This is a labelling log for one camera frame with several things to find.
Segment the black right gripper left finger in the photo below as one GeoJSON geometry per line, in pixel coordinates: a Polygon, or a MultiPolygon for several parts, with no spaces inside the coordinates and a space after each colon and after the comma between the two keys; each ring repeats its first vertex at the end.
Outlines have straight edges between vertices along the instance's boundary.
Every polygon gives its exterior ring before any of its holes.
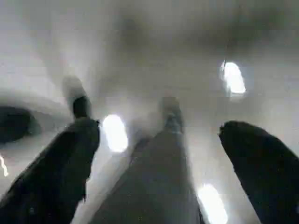
{"type": "Polygon", "coordinates": [[[86,199],[99,121],[79,118],[25,168],[0,201],[2,224],[70,224],[86,199]]]}

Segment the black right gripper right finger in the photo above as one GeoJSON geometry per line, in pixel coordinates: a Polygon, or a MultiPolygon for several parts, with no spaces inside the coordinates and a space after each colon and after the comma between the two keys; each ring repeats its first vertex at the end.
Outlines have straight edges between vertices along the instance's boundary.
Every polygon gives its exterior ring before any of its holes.
{"type": "Polygon", "coordinates": [[[231,120],[219,138],[263,224],[299,222],[299,158],[261,127],[231,120]]]}

